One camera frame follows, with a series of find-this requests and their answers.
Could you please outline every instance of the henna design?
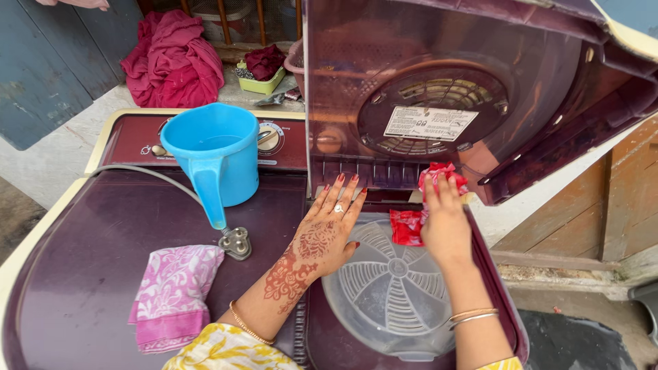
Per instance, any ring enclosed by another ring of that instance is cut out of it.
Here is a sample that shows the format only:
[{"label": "henna design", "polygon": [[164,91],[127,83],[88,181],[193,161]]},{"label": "henna design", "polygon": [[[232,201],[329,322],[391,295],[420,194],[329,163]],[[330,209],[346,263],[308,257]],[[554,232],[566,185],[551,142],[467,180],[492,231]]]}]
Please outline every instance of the henna design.
[{"label": "henna design", "polygon": [[303,259],[322,257],[334,241],[334,222],[318,222],[299,237],[299,255]]},{"label": "henna design", "polygon": [[302,265],[295,271],[293,265],[296,261],[297,257],[291,244],[265,278],[265,299],[286,299],[286,303],[279,307],[279,314],[288,312],[290,307],[297,302],[309,287],[305,279],[310,272],[318,268],[318,264],[313,263],[312,265]]}]

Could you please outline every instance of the pink plastic basket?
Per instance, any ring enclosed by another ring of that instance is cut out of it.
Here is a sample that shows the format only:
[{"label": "pink plastic basket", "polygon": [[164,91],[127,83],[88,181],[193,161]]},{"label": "pink plastic basket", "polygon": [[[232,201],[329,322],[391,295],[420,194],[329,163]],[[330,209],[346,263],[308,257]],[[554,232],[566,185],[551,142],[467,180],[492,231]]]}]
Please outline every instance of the pink plastic basket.
[{"label": "pink plastic basket", "polygon": [[304,96],[304,43],[303,39],[292,44],[290,50],[288,50],[288,56],[284,61],[284,68],[289,70],[295,76],[295,81],[299,86],[299,91],[301,91],[301,96],[306,100]]}]

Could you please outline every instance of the maroon cloth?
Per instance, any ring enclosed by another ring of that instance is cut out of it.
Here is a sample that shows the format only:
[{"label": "maroon cloth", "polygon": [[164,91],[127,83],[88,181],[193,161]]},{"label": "maroon cloth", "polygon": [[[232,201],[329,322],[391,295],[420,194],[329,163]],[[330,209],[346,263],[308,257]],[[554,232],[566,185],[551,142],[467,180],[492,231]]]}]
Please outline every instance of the maroon cloth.
[{"label": "maroon cloth", "polygon": [[258,81],[271,80],[285,60],[286,56],[276,44],[245,54],[247,69]]},{"label": "maroon cloth", "polygon": [[150,12],[139,22],[137,46],[121,61],[135,104],[194,108],[217,101],[222,62],[202,39],[201,17],[181,10]]}]

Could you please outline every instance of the control panel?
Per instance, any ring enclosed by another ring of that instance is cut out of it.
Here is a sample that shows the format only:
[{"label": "control panel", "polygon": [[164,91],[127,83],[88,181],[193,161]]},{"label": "control panel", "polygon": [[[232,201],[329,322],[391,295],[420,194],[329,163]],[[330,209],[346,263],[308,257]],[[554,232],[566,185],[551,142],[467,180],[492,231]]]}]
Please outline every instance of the control panel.
[{"label": "control panel", "polygon": [[[102,165],[178,166],[160,141],[170,115],[130,114],[119,117],[105,146]],[[259,117],[258,164],[263,168],[306,169],[306,126],[303,119]]]}]

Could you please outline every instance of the woman's right hand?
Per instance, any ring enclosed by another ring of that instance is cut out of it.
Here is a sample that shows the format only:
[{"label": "woman's right hand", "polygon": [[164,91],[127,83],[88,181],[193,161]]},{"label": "woman's right hand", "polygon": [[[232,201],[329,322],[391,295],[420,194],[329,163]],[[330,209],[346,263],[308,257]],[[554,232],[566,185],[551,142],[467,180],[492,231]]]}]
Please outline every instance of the woman's right hand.
[{"label": "woman's right hand", "polygon": [[472,263],[471,232],[459,199],[454,178],[440,174],[438,193],[432,177],[425,176],[425,202],[430,216],[420,230],[420,237],[436,263],[443,269]]}]

